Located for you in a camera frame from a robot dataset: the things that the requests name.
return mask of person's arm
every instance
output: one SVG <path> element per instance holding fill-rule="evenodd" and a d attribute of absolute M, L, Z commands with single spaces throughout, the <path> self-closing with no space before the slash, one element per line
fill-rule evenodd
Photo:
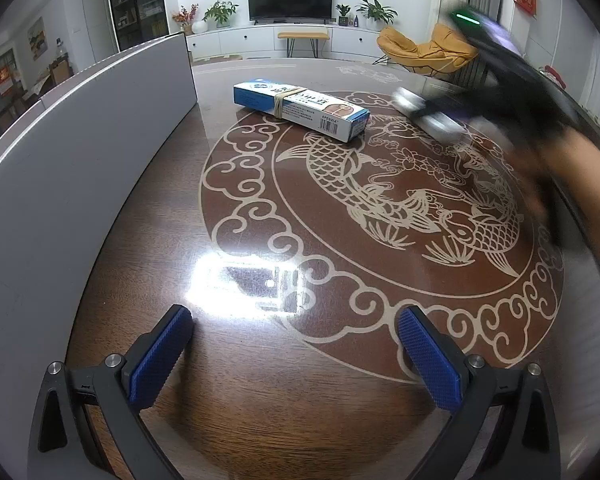
<path fill-rule="evenodd" d="M 583 213 L 589 239 L 600 254 L 600 151 L 581 133 L 568 128 L 558 139 L 541 146 L 538 158 L 526 153 L 515 157 L 515 167 L 529 177 L 523 191 L 529 209 L 541 218 L 546 211 L 533 182 L 542 165 L 557 176 Z"/>

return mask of white tv cabinet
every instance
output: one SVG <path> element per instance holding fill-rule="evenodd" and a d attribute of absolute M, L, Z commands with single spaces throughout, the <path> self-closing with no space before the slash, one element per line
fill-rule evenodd
<path fill-rule="evenodd" d="M 328 40 L 320 41 L 319 57 L 372 63 L 383 56 L 376 42 L 378 32 L 339 25 L 273 23 L 215 28 L 187 36 L 187 46 L 193 59 L 226 54 L 240 54 L 244 59 L 286 57 L 286 40 L 279 40 L 281 31 L 326 32 Z M 293 57 L 313 57 L 309 40 L 296 40 Z"/>

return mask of white door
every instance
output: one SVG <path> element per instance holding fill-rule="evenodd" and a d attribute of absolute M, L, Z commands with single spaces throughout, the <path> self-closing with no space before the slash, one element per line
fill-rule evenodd
<path fill-rule="evenodd" d="M 82 0 L 82 7 L 84 8 L 84 19 L 87 22 L 87 32 L 96 63 L 113 56 L 116 53 L 116 48 L 111 37 L 106 1 Z"/>

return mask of barcode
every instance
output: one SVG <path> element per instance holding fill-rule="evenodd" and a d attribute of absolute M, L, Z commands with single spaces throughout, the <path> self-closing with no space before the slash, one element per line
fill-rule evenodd
<path fill-rule="evenodd" d="M 338 122 L 330 117 L 327 117 L 326 115 L 323 115 L 322 119 L 320 120 L 320 129 L 335 135 L 338 131 Z"/>

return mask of rubber band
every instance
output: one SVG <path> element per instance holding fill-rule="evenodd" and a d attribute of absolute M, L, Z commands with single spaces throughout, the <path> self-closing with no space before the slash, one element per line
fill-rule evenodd
<path fill-rule="evenodd" d="M 300 92 L 304 92 L 306 88 L 302 88 L 301 86 L 296 86 L 291 90 L 286 90 L 284 92 L 278 92 L 273 96 L 273 115 L 282 119 L 282 102 L 285 100 L 285 97 L 293 94 L 299 94 Z"/>

